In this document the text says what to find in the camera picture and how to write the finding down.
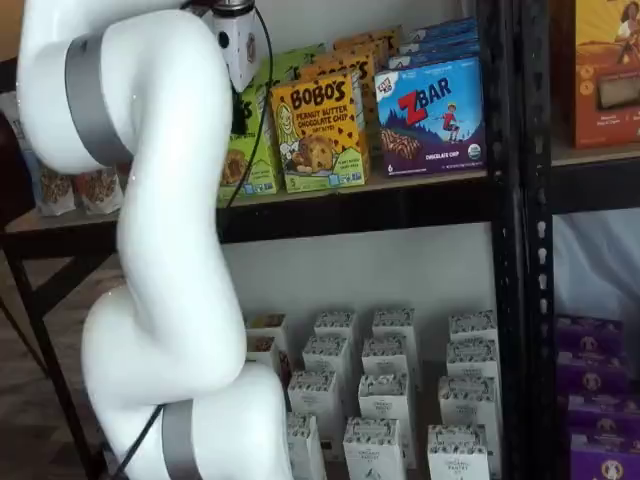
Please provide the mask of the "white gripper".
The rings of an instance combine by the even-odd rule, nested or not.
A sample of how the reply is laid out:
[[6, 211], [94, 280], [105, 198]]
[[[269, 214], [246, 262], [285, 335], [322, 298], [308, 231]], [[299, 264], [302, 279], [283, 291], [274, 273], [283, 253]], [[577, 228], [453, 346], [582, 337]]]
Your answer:
[[227, 64], [236, 92], [242, 93], [258, 69], [258, 16], [254, 1], [217, 0], [210, 2], [205, 23], [214, 34]]

